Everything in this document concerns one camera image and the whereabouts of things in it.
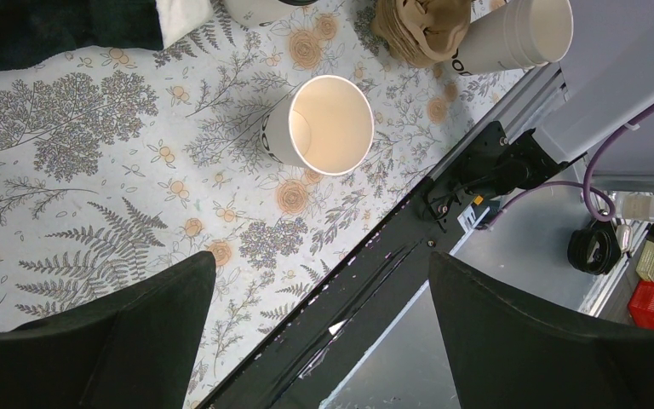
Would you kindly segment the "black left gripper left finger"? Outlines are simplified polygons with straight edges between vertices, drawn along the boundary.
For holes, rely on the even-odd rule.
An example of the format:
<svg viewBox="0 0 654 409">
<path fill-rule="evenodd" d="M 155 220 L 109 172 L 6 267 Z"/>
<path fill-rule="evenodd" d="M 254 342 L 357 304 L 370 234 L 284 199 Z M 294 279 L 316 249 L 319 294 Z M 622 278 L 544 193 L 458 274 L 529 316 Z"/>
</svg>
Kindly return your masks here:
<svg viewBox="0 0 654 409">
<path fill-rule="evenodd" d="M 0 332 L 0 408 L 178 408 L 215 289 L 200 251 L 137 284 Z"/>
</svg>

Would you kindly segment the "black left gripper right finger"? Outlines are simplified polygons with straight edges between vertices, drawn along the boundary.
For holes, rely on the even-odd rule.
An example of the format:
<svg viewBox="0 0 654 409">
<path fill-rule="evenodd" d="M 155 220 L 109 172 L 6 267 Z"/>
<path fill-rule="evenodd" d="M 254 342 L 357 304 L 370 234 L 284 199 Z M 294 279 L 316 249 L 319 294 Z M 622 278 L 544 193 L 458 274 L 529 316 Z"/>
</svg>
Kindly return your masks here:
<svg viewBox="0 0 654 409">
<path fill-rule="evenodd" d="M 654 330 L 564 308 L 444 253 L 429 288 L 464 408 L 654 408 Z"/>
</svg>

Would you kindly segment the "white paper coffee cup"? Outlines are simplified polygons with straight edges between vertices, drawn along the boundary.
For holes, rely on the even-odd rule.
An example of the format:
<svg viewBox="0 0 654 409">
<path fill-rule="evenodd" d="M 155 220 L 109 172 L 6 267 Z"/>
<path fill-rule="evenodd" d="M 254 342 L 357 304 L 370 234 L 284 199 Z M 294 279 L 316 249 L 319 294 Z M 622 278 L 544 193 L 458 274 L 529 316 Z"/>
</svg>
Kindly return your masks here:
<svg viewBox="0 0 654 409">
<path fill-rule="evenodd" d="M 224 0 L 223 4 L 237 23 L 254 28 L 270 26 L 298 8 L 316 2 L 317 0 Z"/>
</svg>

